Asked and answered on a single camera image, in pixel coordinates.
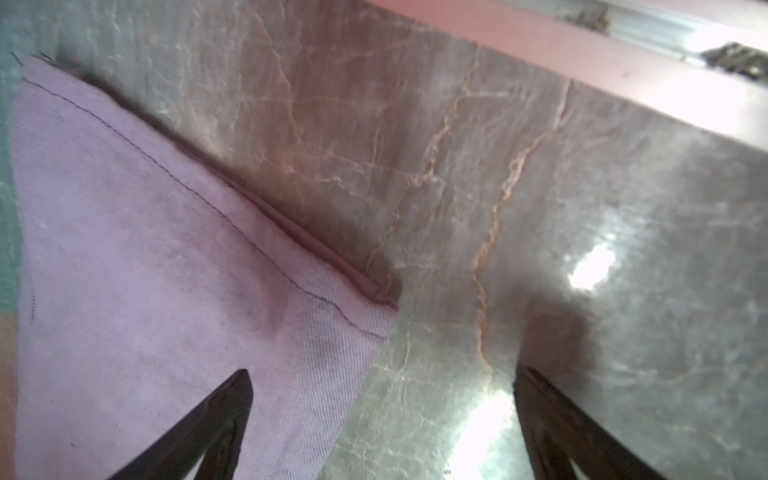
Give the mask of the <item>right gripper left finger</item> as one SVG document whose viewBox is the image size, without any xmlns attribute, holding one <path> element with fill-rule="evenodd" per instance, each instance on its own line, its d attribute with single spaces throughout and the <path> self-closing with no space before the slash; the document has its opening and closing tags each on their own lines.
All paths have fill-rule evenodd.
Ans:
<svg viewBox="0 0 768 480">
<path fill-rule="evenodd" d="M 235 371 L 114 479 L 231 479 L 253 403 L 247 370 Z"/>
</svg>

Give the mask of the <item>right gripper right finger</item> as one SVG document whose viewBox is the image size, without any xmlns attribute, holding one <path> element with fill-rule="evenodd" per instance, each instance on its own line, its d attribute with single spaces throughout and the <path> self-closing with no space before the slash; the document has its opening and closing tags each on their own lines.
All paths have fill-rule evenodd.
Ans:
<svg viewBox="0 0 768 480">
<path fill-rule="evenodd" d="M 517 415 L 536 479 L 660 479 L 662 476 L 596 423 L 538 370 L 520 364 Z"/>
</svg>

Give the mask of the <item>purple trousers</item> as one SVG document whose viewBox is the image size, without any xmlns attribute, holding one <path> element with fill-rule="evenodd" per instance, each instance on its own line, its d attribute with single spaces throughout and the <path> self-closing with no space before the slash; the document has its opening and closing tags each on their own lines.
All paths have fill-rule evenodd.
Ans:
<svg viewBox="0 0 768 480">
<path fill-rule="evenodd" d="M 398 316 L 373 281 L 109 95 L 30 57 L 15 470 L 105 479 L 234 371 L 235 475 L 315 479 Z"/>
</svg>

